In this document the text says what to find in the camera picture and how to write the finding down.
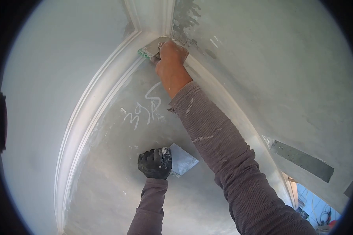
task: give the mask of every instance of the scraper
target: scraper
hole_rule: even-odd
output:
[[[170,146],[170,150],[173,163],[170,173],[172,176],[181,177],[199,162],[198,159],[194,158],[175,143]]]
[[[137,51],[137,53],[144,56],[145,58],[148,58],[148,59],[151,59],[152,57],[155,57],[157,59],[161,59],[160,48],[158,47],[158,44],[161,42],[167,42],[170,40],[171,40],[171,38],[166,37],[166,36],[159,37],[156,40],[149,43],[148,45],[139,49]]]

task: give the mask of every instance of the gray long sleeve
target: gray long sleeve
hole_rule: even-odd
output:
[[[259,171],[254,151],[196,82],[184,86],[170,106],[215,173],[240,234],[316,235],[307,220],[278,198]]]
[[[141,201],[128,230],[128,235],[161,235],[163,202],[168,181],[147,178]]]

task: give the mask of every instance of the chalk writing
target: chalk writing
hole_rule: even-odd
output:
[[[154,86],[152,86],[151,89],[149,89],[149,91],[146,92],[146,94],[145,94],[145,98],[146,98],[147,100],[151,100],[151,112],[149,112],[149,110],[148,110],[147,108],[145,108],[144,106],[142,106],[139,102],[136,102],[136,107],[135,107],[135,114],[136,114],[136,116],[133,116],[132,113],[128,113],[128,114],[125,116],[124,120],[126,120],[126,118],[127,118],[129,115],[131,115],[131,118],[130,118],[130,120],[129,120],[129,123],[131,123],[131,124],[132,124],[132,122],[137,118],[137,120],[136,120],[136,125],[135,125],[135,129],[134,129],[134,130],[136,130],[137,125],[138,125],[138,121],[139,121],[139,119],[140,119],[139,114],[141,113],[141,108],[145,109],[145,110],[148,112],[148,122],[146,123],[147,125],[149,125],[149,123],[151,122],[151,113],[152,113],[152,120],[154,120],[154,112],[155,112],[155,111],[158,109],[158,107],[161,105],[161,98],[160,98],[160,97],[148,97],[148,95],[149,95],[149,93],[150,93],[151,91],[153,91],[153,90],[154,90],[157,86],[159,86],[160,84],[161,84],[161,82],[156,83],[156,84],[155,84]]]

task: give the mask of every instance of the hand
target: hand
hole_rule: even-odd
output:
[[[163,87],[169,96],[174,98],[180,89],[192,81],[183,67],[188,51],[173,41],[162,42],[158,47],[160,48],[161,60],[153,57],[151,61],[156,64],[155,71],[161,78]]]
[[[148,178],[167,179],[173,167],[169,148],[152,149],[138,156],[138,169]]]

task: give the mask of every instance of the black work glove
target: black work glove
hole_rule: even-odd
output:
[[[173,164],[167,147],[152,149],[138,156],[138,169],[148,178],[167,179]]]

